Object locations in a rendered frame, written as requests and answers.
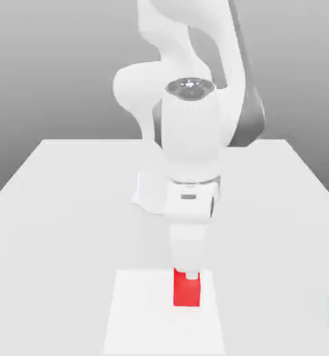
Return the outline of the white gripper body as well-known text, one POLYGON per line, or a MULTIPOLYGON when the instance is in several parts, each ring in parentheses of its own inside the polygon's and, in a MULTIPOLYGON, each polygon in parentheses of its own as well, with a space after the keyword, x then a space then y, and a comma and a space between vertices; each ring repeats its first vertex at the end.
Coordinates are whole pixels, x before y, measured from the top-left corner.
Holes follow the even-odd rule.
POLYGON ((170 223, 169 235, 173 267, 179 272, 200 272, 207 226, 170 223))

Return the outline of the small red cube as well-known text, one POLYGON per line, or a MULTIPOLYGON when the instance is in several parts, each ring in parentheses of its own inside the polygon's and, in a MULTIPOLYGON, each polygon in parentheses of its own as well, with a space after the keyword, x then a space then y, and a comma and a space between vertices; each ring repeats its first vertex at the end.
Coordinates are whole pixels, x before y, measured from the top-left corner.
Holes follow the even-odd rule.
POLYGON ((201 299, 200 273, 196 279, 188 279, 185 273, 173 269, 173 305, 175 307, 199 307, 201 299))

